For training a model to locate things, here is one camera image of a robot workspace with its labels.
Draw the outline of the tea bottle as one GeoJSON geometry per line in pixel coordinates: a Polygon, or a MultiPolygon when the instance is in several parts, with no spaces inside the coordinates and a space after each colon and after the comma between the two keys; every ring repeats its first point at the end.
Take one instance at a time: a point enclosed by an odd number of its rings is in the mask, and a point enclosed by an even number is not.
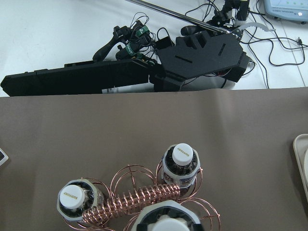
{"type": "Polygon", "coordinates": [[[103,203],[105,198],[93,181],[71,180],[58,193],[57,211],[65,220],[79,222],[83,219],[83,212],[103,203]]]}
{"type": "Polygon", "coordinates": [[[162,180],[167,184],[174,183],[181,189],[194,184],[199,169],[198,153],[186,143],[171,145],[162,157],[162,180]]]}
{"type": "Polygon", "coordinates": [[[133,231],[203,231],[200,219],[191,210],[173,200],[145,207],[138,215],[133,231]]]}

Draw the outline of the cream serving tray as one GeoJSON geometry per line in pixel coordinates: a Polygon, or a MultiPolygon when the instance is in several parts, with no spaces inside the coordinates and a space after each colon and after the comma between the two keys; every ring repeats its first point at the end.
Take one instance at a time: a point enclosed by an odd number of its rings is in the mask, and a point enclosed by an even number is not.
{"type": "Polygon", "coordinates": [[[303,160],[304,160],[304,153],[306,149],[308,149],[308,135],[307,134],[298,135],[293,141],[293,150],[295,153],[298,170],[300,173],[302,185],[303,185],[304,192],[305,192],[305,198],[307,201],[308,200],[308,185],[305,182],[305,178],[303,174],[303,160]]]}

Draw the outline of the black teleoperation device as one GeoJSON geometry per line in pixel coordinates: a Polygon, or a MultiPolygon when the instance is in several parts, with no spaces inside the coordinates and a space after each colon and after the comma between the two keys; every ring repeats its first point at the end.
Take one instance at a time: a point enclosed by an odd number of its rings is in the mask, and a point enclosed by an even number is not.
{"type": "Polygon", "coordinates": [[[9,96],[98,94],[103,90],[152,83],[154,91],[179,91],[193,78],[213,74],[237,82],[244,75],[250,57],[240,45],[248,27],[268,31],[268,27],[244,22],[249,13],[246,0],[228,0],[215,10],[208,23],[138,0],[137,5],[173,16],[189,23],[181,36],[153,38],[145,23],[116,26],[112,39],[92,60],[66,64],[62,68],[42,69],[8,75],[1,87],[9,96]],[[243,24],[226,27],[231,12],[243,24]]]}

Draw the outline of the white round plate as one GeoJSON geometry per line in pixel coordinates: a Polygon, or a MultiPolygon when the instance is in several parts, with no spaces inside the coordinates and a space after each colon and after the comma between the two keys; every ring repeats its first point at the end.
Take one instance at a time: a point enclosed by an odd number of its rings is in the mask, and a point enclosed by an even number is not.
{"type": "Polygon", "coordinates": [[[305,182],[306,184],[308,184],[308,149],[306,149],[304,153],[303,174],[304,174],[305,182]]]}

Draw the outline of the blue teach pendant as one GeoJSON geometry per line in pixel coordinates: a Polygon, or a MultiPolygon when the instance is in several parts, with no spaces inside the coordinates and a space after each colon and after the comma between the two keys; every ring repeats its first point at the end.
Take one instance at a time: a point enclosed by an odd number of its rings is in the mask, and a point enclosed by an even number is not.
{"type": "Polygon", "coordinates": [[[273,18],[306,24],[308,22],[307,0],[264,0],[265,12],[273,18]]]}

